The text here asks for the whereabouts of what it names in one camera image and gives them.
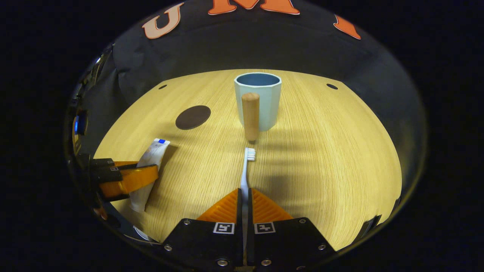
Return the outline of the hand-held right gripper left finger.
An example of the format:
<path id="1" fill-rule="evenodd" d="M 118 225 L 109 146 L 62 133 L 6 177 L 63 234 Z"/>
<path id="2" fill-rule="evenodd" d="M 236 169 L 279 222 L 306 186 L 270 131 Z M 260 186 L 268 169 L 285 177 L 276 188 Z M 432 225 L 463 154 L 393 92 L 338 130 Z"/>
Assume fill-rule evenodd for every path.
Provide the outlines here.
<path id="1" fill-rule="evenodd" d="M 185 270 L 235 270 L 243 264 L 241 190 L 199 218 L 183 218 L 163 241 L 162 257 Z"/>

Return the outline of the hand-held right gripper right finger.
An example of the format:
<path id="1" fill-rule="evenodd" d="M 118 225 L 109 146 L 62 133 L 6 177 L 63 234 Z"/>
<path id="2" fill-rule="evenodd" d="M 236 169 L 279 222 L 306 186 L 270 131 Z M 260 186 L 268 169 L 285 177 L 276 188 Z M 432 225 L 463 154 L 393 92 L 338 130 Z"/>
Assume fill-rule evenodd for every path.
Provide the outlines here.
<path id="1" fill-rule="evenodd" d="M 254 188 L 248 215 L 247 265 L 254 270 L 309 270 L 337 256 L 307 217 L 291 217 Z"/>

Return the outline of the white toothpaste tube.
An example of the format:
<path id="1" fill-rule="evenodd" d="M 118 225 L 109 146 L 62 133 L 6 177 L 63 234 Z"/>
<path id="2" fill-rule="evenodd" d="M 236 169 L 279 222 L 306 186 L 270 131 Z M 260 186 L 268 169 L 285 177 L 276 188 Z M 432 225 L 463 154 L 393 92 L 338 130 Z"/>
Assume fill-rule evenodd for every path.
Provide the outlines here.
<path id="1" fill-rule="evenodd" d="M 132 210 L 136 212 L 144 212 L 147 200 L 154 187 L 154 183 L 158 179 L 165 151 L 170 144 L 170 141 L 156 138 L 137 163 L 137 168 L 144 167 L 149 169 L 150 172 L 154 173 L 154 177 L 147 178 L 146 185 L 130 193 Z"/>

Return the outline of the white toothbrush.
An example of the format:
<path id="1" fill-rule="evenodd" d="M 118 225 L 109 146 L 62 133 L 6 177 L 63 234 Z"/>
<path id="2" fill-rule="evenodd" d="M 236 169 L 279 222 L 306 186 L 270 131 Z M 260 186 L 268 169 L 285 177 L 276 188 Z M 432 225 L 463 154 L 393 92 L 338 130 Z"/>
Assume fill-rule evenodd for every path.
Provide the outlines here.
<path id="1" fill-rule="evenodd" d="M 247 249 L 247 236 L 248 236 L 248 218 L 249 218 L 249 186 L 247 182 L 247 164 L 249 161 L 254 161 L 256 151 L 254 148 L 244 149 L 244 165 L 240 180 L 240 189 L 242 193 L 242 237 L 243 237 L 243 250 Z"/>

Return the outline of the dark round coaster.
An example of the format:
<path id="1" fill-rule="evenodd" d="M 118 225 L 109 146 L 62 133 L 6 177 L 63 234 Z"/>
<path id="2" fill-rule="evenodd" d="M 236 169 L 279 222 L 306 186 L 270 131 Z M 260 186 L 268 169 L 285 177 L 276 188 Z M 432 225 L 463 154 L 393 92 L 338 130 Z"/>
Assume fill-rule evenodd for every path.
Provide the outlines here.
<path id="1" fill-rule="evenodd" d="M 205 105 L 189 107 L 178 115 L 175 125 L 181 130 L 190 130 L 204 124 L 211 115 L 211 109 Z"/>

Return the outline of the light blue cup wooden handle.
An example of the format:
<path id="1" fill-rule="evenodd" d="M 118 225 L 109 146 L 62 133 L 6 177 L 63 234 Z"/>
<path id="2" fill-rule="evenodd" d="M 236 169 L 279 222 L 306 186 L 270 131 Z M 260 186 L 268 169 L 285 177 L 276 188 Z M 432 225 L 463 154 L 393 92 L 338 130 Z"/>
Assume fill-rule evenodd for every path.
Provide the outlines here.
<path id="1" fill-rule="evenodd" d="M 234 79 L 237 110 L 248 141 L 268 131 L 277 120 L 282 79 L 263 72 L 240 74 Z"/>

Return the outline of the black backdrop cloth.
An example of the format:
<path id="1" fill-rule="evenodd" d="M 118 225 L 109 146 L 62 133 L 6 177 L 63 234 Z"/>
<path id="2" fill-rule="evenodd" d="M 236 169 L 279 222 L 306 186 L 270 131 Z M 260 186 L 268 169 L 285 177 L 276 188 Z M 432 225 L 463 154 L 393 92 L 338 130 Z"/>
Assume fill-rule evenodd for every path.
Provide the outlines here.
<path id="1" fill-rule="evenodd" d="M 94 154 L 109 128 L 130 105 L 161 81 L 228 69 L 286 70 L 346 84 L 373 110 L 392 139 L 408 190 L 424 168 L 427 119 L 413 80 L 396 57 L 356 26 L 360 39 L 335 28 L 333 12 L 293 0 L 300 14 L 260 7 L 210 15 L 213 0 L 187 0 L 180 23 L 149 39 L 136 23 L 110 42 L 101 69 L 80 90 L 88 109 L 81 151 Z"/>

